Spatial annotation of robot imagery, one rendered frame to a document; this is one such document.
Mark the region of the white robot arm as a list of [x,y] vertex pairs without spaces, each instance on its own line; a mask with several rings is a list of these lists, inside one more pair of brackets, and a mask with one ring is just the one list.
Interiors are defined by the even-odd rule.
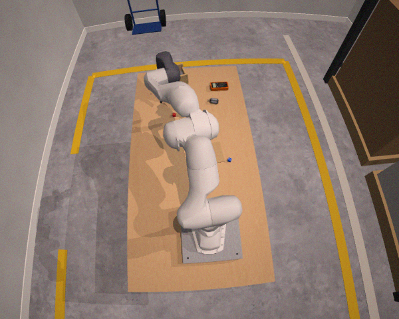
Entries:
[[[219,185],[211,143],[219,134],[219,123],[213,114],[200,110],[194,89],[180,81],[179,66],[168,51],[156,55],[156,66],[157,70],[148,71],[144,76],[146,88],[159,101],[170,104],[181,117],[186,117],[166,123],[163,129],[167,145],[178,152],[183,147],[186,152],[190,188],[178,209],[178,223],[184,229],[192,229],[197,252],[216,254],[223,250],[226,224],[240,218],[243,211],[234,195],[206,199]],[[222,232],[221,228],[224,228]]]

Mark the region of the orange pocket multimeter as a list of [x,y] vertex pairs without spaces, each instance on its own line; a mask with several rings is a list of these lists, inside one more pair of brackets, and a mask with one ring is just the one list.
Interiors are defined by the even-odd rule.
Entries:
[[228,82],[210,82],[211,91],[228,90]]

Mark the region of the tan wooden open box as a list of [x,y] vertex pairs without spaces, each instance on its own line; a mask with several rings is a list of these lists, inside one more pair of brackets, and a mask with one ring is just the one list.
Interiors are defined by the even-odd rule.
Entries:
[[[180,68],[180,81],[189,84],[188,82],[188,74],[185,72],[183,63],[177,64]],[[184,70],[184,71],[183,71]],[[185,74],[184,74],[185,73]]]

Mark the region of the thin tan flat mat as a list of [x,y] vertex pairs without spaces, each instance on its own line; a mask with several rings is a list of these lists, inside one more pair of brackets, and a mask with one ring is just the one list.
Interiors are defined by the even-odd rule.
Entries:
[[225,160],[224,160],[220,142],[214,142],[214,143],[212,143],[212,146],[215,151],[217,163],[224,162]]

